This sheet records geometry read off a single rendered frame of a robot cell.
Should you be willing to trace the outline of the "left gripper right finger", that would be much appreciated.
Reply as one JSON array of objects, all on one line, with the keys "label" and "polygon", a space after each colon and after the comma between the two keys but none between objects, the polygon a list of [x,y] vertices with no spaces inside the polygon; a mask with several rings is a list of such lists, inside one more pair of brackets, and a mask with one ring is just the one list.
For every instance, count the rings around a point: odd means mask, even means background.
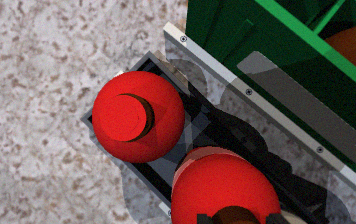
[{"label": "left gripper right finger", "polygon": [[265,218],[265,224],[291,224],[280,213],[270,213]]}]

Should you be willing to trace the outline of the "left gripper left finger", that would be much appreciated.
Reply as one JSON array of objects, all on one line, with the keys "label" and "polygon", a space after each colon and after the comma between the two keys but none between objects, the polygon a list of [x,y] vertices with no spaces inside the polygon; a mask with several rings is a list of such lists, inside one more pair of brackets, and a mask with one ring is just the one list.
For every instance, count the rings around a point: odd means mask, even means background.
[{"label": "left gripper left finger", "polygon": [[197,213],[197,224],[213,224],[211,216],[207,213]]}]

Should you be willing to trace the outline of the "white bottle with brown cap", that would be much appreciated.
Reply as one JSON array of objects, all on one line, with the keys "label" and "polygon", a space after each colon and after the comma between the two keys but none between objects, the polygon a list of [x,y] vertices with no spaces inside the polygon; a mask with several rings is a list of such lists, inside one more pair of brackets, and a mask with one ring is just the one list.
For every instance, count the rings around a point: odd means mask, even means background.
[{"label": "white bottle with brown cap", "polygon": [[[280,201],[279,201],[280,202]],[[302,218],[294,213],[290,208],[280,202],[281,215],[291,224],[307,224]]]}]

